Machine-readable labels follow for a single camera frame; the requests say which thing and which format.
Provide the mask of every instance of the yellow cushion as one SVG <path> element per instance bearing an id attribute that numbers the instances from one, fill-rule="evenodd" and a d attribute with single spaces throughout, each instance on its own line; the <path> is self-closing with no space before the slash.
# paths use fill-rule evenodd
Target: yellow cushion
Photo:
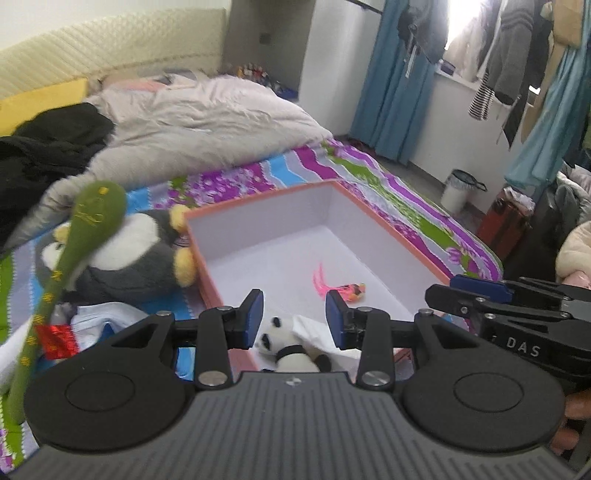
<path id="1" fill-rule="evenodd" d="M 17 93 L 0 100 L 0 137 L 12 135 L 23 122 L 38 113 L 80 103 L 88 90 L 88 80 L 78 79 L 49 87 Z"/>

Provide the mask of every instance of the blue curtain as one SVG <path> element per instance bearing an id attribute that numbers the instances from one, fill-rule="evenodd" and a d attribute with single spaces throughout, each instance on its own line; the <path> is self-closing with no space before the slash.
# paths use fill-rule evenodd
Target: blue curtain
<path id="1" fill-rule="evenodd" d="M 435 65 L 420 54 L 406 78 L 406 48 L 398 19 L 408 0 L 388 0 L 349 136 L 390 160 L 407 164 L 423 126 Z"/>
<path id="2" fill-rule="evenodd" d="M 585 1 L 583 42 L 568 47 L 548 90 L 542 114 L 505 179 L 516 187 L 543 188 L 556 178 L 562 158 L 581 133 L 591 100 L 591 0 Z"/>

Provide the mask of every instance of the open cardboard box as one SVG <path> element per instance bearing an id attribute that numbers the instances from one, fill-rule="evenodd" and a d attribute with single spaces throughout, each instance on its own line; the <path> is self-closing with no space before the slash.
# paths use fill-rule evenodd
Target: open cardboard box
<path id="1" fill-rule="evenodd" d="M 420 251 L 338 182 L 305 184 L 187 213 L 199 286 L 208 308 L 237 306 L 253 288 L 265 295 L 263 322 L 298 314 L 326 324 L 313 285 L 364 283 L 353 307 L 385 310 L 412 321 L 425 290 L 447 277 Z M 266 367 L 255 349 L 230 352 L 235 372 Z"/>

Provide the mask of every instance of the red bag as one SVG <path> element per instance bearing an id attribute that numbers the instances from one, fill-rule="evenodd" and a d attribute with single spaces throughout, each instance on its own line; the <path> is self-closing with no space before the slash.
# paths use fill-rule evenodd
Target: red bag
<path id="1" fill-rule="evenodd" d="M 530 229 L 527 217 L 515 205 L 504 198 L 497 198 L 484 217 L 476 236 L 501 261 L 505 261 Z"/>

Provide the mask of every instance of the green massage hammer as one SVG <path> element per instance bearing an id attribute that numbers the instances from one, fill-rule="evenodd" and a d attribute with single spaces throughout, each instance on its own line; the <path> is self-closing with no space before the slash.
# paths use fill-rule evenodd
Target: green massage hammer
<path id="1" fill-rule="evenodd" d="M 110 181 L 94 182 L 76 197 L 68 240 L 35 309 L 31 329 L 17 360 L 6 403 L 7 411 L 4 412 L 9 421 L 21 424 L 25 420 L 23 398 L 39 349 L 35 327 L 48 323 L 74 269 L 119 230 L 126 208 L 124 189 Z"/>

